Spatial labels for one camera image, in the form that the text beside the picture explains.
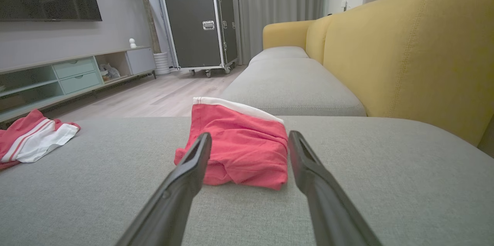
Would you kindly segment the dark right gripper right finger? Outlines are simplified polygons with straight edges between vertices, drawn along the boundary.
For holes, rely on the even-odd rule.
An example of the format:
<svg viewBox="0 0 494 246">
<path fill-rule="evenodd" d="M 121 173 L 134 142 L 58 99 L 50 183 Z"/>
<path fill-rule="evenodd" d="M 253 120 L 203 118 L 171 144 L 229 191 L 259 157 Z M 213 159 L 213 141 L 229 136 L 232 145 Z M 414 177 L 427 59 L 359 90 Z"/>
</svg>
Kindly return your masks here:
<svg viewBox="0 0 494 246">
<path fill-rule="evenodd" d="M 296 186 L 306 196 L 318 246 L 380 246 L 368 223 L 298 131 L 289 133 Z"/>
</svg>

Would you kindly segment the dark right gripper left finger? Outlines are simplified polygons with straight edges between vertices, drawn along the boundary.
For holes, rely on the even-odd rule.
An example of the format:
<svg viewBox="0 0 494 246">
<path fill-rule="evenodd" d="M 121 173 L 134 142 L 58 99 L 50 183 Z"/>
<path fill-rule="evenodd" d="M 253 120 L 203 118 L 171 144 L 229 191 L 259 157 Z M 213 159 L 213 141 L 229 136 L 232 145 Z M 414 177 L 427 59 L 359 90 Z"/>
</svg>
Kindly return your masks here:
<svg viewBox="0 0 494 246">
<path fill-rule="evenodd" d="M 203 186 L 212 138 L 202 133 L 164 179 L 118 246 L 180 246 L 193 198 Z"/>
</svg>

